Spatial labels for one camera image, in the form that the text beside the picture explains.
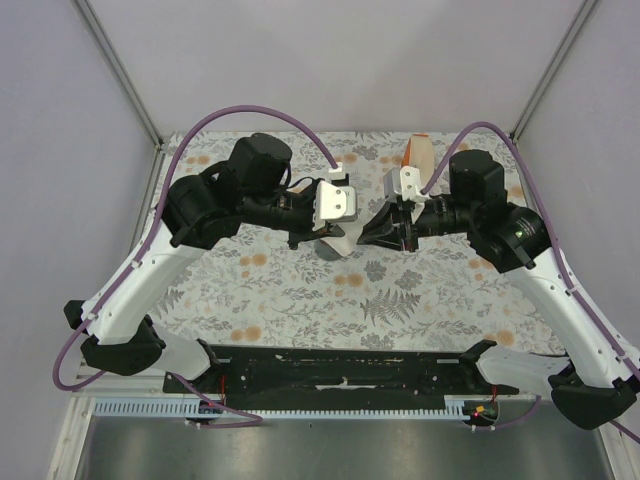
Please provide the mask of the green glass coffee dripper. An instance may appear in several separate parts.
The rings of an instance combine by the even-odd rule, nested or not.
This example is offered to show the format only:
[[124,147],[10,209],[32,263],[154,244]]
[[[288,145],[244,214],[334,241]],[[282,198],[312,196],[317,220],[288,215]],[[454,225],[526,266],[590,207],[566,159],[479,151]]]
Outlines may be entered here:
[[315,242],[314,250],[317,256],[324,261],[333,262],[342,258],[335,249],[322,240],[317,240]]

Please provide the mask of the white paper coffee filter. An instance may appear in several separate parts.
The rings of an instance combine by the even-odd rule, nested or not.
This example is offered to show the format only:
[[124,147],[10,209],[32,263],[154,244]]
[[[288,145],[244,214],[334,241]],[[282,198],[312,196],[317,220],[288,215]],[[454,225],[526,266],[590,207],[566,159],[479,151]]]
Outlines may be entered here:
[[357,242],[362,235],[364,223],[362,221],[340,222],[332,224],[333,233],[336,236],[327,236],[320,241],[329,247],[340,258],[351,255],[357,246]]

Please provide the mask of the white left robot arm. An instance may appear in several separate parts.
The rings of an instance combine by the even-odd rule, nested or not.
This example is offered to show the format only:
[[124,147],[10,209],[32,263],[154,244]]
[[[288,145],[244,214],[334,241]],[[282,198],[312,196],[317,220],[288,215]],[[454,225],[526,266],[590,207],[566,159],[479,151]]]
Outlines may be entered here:
[[288,233],[288,245],[340,238],[357,217],[348,174],[331,171],[301,192],[287,190],[292,151],[283,141],[255,133],[239,139],[228,160],[169,188],[153,239],[132,254],[105,292],[64,309],[86,334],[80,350],[94,369],[131,376],[148,368],[177,374],[198,392],[219,384],[220,368],[202,340],[187,340],[155,325],[149,311],[186,268],[242,224]]

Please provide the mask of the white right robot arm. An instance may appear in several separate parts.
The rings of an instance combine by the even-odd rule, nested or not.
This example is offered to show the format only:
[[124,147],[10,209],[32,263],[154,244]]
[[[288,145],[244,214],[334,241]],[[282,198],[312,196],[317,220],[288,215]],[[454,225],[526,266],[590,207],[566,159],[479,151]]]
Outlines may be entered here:
[[414,252],[422,237],[463,233],[475,253],[505,275],[536,307],[564,347],[562,357],[511,351],[481,341],[461,356],[458,381],[477,394],[506,386],[550,399],[574,425],[593,430],[617,420],[638,399],[639,352],[609,321],[597,326],[586,295],[568,286],[545,221],[509,202],[504,168],[490,153],[467,150],[449,162],[449,191],[429,198],[413,186],[415,169],[385,175],[386,201],[363,229],[360,245]]

